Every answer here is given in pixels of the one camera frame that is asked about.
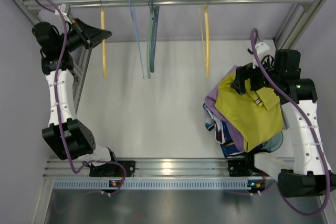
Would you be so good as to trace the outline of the dark green hanger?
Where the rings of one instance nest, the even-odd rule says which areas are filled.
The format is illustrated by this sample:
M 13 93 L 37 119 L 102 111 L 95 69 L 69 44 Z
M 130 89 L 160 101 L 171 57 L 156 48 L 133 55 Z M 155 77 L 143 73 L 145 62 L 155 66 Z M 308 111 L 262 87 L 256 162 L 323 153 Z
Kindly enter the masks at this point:
M 150 9 L 150 17 L 148 24 L 146 68 L 147 78 L 151 79 L 151 74 L 155 72 L 155 52 L 160 7 L 154 4 L 154 0 L 148 0 L 148 5 Z

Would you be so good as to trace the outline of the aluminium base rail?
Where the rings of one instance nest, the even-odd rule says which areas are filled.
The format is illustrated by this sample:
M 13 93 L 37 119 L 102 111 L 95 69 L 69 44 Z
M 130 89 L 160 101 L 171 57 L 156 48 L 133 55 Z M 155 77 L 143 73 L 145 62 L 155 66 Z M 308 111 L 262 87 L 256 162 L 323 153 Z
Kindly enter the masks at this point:
M 127 171 L 128 178 L 146 179 L 192 179 L 249 177 L 257 172 L 243 172 L 248 169 L 247 159 L 243 157 L 224 158 L 121 158 L 120 163 Z M 84 167 L 79 174 L 72 172 L 66 161 L 50 159 L 47 161 L 43 177 L 70 178 L 89 177 L 89 167 Z

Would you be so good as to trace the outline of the colourful printed garment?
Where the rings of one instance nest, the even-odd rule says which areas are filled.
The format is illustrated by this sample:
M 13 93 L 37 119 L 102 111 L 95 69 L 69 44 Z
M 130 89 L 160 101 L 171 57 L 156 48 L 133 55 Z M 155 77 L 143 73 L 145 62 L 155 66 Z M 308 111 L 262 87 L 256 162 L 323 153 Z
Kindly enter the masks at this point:
M 242 155 L 244 151 L 240 151 L 235 145 L 228 126 L 221 121 L 204 103 L 202 108 L 207 115 L 205 120 L 205 128 L 211 132 L 214 131 L 215 141 L 220 145 L 225 158 Z

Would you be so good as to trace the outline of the cream plastic hanger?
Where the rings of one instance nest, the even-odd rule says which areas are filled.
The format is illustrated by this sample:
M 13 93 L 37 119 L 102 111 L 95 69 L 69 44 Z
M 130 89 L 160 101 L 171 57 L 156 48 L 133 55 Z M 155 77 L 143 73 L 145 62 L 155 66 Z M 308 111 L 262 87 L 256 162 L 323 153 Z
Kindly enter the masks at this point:
M 101 8 L 100 8 L 100 20 L 101 20 L 101 29 L 105 30 L 105 8 L 103 7 L 102 0 L 101 0 Z M 107 60 L 106 60 L 106 40 L 104 39 L 101 43 L 102 47 L 102 70 L 103 70 L 103 77 L 107 78 Z

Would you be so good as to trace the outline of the yellow-green trousers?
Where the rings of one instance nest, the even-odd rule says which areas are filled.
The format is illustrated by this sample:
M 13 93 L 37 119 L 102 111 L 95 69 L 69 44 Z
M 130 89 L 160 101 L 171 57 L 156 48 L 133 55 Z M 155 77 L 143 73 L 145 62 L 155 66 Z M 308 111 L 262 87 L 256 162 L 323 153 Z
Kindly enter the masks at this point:
M 242 133 L 245 151 L 250 152 L 282 131 L 280 100 L 271 88 L 239 95 L 230 87 L 235 77 L 232 73 L 220 84 L 216 105 Z

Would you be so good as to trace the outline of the purple garment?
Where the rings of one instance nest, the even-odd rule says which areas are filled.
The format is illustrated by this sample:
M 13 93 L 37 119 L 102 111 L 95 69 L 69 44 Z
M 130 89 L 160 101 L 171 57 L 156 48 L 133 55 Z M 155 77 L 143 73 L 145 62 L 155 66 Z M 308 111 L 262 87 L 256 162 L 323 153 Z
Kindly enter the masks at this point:
M 228 119 L 228 117 L 224 114 L 223 109 L 219 109 L 216 103 L 220 98 L 220 84 L 225 80 L 225 78 L 229 77 L 230 74 L 235 74 L 236 69 L 238 68 L 237 65 L 234 65 L 219 81 L 218 83 L 212 88 L 212 90 L 205 96 L 204 103 L 206 106 L 223 122 L 225 122 L 228 126 L 229 133 L 240 151 L 245 151 L 244 147 L 244 137 L 242 133 L 233 125 L 233 123 Z

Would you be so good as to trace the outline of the yellow plastic hanger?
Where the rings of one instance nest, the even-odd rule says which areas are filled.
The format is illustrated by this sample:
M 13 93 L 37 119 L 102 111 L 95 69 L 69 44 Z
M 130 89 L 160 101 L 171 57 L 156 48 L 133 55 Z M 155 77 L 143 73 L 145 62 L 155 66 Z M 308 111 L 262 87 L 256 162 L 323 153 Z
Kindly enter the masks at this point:
M 205 66 L 205 76 L 209 77 L 209 66 L 210 66 L 210 36 L 209 36 L 209 15 L 208 6 L 200 6 L 198 8 L 199 23 L 201 30 L 201 41 L 202 41 L 202 51 Z

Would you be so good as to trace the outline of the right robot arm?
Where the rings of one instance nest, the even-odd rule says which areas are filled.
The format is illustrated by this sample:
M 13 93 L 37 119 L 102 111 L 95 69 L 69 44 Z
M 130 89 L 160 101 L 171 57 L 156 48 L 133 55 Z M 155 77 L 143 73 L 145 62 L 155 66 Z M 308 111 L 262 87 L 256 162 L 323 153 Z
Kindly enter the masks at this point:
M 300 77 L 301 54 L 297 50 L 277 50 L 272 60 L 259 45 L 251 51 L 254 62 L 238 67 L 231 87 L 240 95 L 272 88 L 280 98 L 285 128 L 283 141 L 289 142 L 293 156 L 289 165 L 275 152 L 254 153 L 254 167 L 277 181 L 286 198 L 324 196 L 335 190 L 333 173 L 323 151 L 317 121 L 317 92 L 314 82 Z

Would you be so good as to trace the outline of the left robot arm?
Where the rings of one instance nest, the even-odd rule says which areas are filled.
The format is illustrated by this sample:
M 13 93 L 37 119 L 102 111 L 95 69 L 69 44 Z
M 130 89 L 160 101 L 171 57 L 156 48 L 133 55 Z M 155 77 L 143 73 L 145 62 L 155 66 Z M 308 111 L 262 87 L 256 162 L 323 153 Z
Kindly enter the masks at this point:
M 110 148 L 96 144 L 92 131 L 77 118 L 73 98 L 75 64 L 70 53 L 81 46 L 92 49 L 112 33 L 87 25 L 79 18 L 66 22 L 65 28 L 62 34 L 48 22 L 32 28 L 41 46 L 41 69 L 50 97 L 50 118 L 42 130 L 43 139 L 75 174 L 89 168 L 91 177 L 130 177 L 135 161 L 119 162 Z

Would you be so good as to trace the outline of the right aluminium frame post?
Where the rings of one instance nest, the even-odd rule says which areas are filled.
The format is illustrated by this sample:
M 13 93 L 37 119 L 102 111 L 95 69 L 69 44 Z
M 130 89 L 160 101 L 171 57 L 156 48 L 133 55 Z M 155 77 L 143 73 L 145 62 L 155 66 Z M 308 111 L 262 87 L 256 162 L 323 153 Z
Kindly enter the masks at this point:
M 293 49 L 327 0 L 294 0 L 269 39 L 275 49 Z

